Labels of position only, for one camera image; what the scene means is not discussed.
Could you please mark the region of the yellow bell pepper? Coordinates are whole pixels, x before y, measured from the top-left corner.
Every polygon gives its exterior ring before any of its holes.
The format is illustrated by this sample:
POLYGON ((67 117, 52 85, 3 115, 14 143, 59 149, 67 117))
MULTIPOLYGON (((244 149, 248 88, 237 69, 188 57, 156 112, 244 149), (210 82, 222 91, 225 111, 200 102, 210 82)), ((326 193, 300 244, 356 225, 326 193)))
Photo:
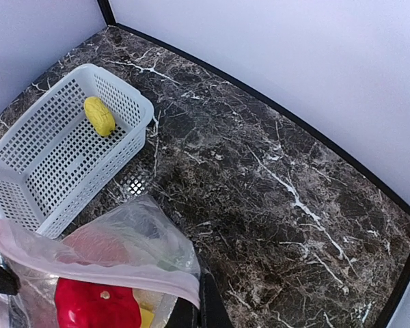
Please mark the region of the yellow bell pepper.
POLYGON ((154 307, 152 306, 139 306, 141 315, 141 328, 151 328, 152 321, 154 320, 154 307))

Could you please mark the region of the clear zip top bag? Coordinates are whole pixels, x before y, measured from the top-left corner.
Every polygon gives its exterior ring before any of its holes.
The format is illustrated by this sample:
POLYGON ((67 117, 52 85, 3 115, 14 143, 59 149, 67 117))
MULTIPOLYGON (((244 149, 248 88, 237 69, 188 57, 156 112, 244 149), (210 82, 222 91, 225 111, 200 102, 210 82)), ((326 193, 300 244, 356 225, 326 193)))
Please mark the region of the clear zip top bag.
POLYGON ((54 296, 60 278, 131 288, 154 307, 151 327, 175 310, 199 308, 201 269, 192 242, 148 195, 81 226, 61 241, 0 220, 0 254, 18 275, 17 295, 0 295, 0 327, 60 327, 54 296))

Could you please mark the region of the white plastic perforated basket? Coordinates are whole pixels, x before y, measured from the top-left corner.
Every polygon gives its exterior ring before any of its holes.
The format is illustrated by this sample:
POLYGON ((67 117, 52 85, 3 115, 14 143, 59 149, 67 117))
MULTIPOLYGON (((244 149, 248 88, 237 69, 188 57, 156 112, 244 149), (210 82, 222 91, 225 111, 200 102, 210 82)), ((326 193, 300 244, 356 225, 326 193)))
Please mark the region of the white plastic perforated basket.
POLYGON ((0 219, 58 237, 95 195, 143 148, 152 103, 94 64, 59 80, 0 139, 0 219), (96 133, 84 113, 96 96, 116 127, 96 133))

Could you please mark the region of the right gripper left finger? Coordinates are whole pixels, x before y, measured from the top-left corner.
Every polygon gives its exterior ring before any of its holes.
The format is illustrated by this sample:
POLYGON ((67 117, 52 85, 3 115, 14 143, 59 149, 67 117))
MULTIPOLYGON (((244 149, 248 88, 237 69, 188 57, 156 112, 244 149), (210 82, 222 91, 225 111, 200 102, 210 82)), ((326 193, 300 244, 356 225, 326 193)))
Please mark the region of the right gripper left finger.
POLYGON ((0 294, 17 295, 20 287, 18 275, 13 270, 0 266, 0 294))

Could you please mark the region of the red bell pepper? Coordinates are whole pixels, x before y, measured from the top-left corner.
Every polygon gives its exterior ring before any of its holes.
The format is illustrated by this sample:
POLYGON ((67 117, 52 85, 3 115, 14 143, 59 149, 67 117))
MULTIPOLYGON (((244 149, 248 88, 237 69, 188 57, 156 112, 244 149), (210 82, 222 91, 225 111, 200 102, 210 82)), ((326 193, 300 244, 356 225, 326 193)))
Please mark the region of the red bell pepper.
POLYGON ((55 296, 60 327, 140 327, 131 288, 60 278, 55 296))

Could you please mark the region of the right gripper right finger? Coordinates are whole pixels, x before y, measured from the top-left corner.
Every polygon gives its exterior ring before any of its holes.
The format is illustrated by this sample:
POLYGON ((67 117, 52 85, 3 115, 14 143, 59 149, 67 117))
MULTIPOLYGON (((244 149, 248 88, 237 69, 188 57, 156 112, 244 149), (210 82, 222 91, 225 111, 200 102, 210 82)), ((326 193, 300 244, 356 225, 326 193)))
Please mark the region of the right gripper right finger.
POLYGON ((192 306, 191 327, 231 328, 232 322, 211 273, 200 276, 199 308, 192 306))

